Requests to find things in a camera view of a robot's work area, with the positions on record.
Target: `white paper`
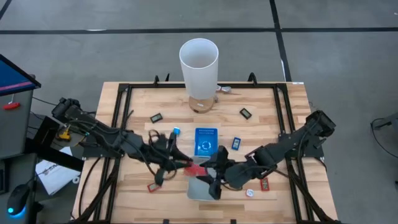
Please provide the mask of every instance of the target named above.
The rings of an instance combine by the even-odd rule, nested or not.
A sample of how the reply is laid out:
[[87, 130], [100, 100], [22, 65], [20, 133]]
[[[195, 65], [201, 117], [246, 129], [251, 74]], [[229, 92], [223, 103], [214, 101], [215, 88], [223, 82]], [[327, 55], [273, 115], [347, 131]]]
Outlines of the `white paper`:
[[[60, 152], [72, 155], [70, 147], [64, 147]], [[53, 162], [45, 161], [36, 164], [36, 174], [42, 173], [46, 169], [56, 165]], [[80, 175], [80, 172], [56, 165], [54, 168], [39, 175], [45, 190], [49, 195], [53, 195], [58, 192], [62, 187], [67, 185], [73, 178]]]

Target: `wooden table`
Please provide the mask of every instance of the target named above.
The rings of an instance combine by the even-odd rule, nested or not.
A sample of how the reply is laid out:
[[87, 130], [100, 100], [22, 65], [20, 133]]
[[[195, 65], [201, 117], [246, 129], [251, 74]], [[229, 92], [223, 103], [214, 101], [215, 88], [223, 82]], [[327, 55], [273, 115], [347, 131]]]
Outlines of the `wooden table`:
[[[107, 125], [111, 125], [118, 85], [116, 82], [106, 82], [103, 85], [96, 118]], [[307, 94], [303, 84], [287, 83], [287, 88], [298, 129], [311, 112]], [[188, 96], [183, 88], [133, 89], [130, 108], [134, 112], [127, 122], [127, 128], [141, 134], [146, 142], [150, 129], [156, 129], [168, 136], [174, 127], [179, 127], [181, 135], [177, 139], [177, 146], [188, 156], [193, 156], [195, 128], [217, 128], [219, 144], [226, 146], [229, 158], [237, 161], [243, 161], [244, 155], [258, 146], [277, 142], [280, 129], [271, 89], [234, 88], [231, 94], [217, 95], [219, 103], [211, 111], [197, 114], [189, 108]], [[289, 127], [282, 93], [279, 98], [284, 111], [285, 126]], [[121, 105], [119, 110], [118, 125], [121, 124], [123, 107]], [[252, 113], [249, 120], [239, 114], [243, 107]], [[164, 119], [152, 124], [149, 118], [159, 112]], [[239, 151], [230, 150], [234, 137], [242, 139]], [[85, 161], [73, 208], [76, 217], [82, 183], [94, 161], [95, 159]], [[310, 193], [326, 214], [337, 219], [325, 168], [312, 158], [304, 158], [303, 163]], [[83, 209], [98, 191], [102, 166], [103, 159], [89, 178], [83, 197]], [[278, 166], [287, 173], [284, 161]], [[153, 183], [154, 177], [143, 163], [124, 157], [119, 171], [112, 223], [162, 223], [163, 219], [169, 219], [171, 223], [229, 223], [231, 219], [237, 219], [238, 223], [295, 223], [289, 181], [279, 174], [272, 173], [268, 176], [271, 188], [268, 192], [260, 190], [259, 180], [249, 181], [243, 189], [253, 189], [253, 198], [247, 197], [245, 191], [223, 189], [221, 200], [200, 202], [188, 199], [188, 179], [182, 173], [179, 170], [177, 176], [164, 182], [160, 190], [149, 193], [147, 185]], [[305, 219], [305, 207], [302, 196], [299, 195], [302, 216]], [[105, 195], [102, 219], [107, 203], [108, 196]]]

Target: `gray floor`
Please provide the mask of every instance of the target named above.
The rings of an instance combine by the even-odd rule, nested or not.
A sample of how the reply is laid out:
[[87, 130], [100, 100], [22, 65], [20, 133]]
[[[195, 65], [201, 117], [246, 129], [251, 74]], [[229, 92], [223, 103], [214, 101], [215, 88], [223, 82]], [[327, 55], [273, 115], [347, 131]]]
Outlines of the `gray floor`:
[[[397, 27], [396, 0], [278, 0], [287, 27]], [[176, 27], [272, 27], [268, 1], [12, 0], [0, 29], [135, 29]], [[155, 75], [182, 80], [179, 47], [204, 37], [220, 49], [219, 80], [283, 81], [273, 33], [0, 35], [0, 53], [43, 87], [34, 95], [56, 102], [79, 99], [95, 110], [105, 81], [149, 81]], [[339, 219], [346, 223], [396, 223], [398, 160], [375, 143], [369, 123], [398, 112], [398, 32], [284, 34], [293, 81], [305, 82], [313, 109], [338, 125], [325, 143], [326, 164]], [[34, 102], [36, 113], [52, 108]], [[378, 131], [398, 154], [390, 128]], [[44, 223], [64, 222], [76, 185], [44, 204]]]

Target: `black mouse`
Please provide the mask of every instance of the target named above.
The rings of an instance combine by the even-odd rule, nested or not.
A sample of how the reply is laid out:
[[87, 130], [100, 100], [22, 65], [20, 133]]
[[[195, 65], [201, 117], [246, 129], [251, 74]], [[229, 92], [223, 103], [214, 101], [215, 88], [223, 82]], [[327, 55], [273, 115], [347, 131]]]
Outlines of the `black mouse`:
[[10, 215], [20, 214], [26, 204], [30, 188], [27, 184], [18, 185], [10, 194], [7, 202], [7, 212]]

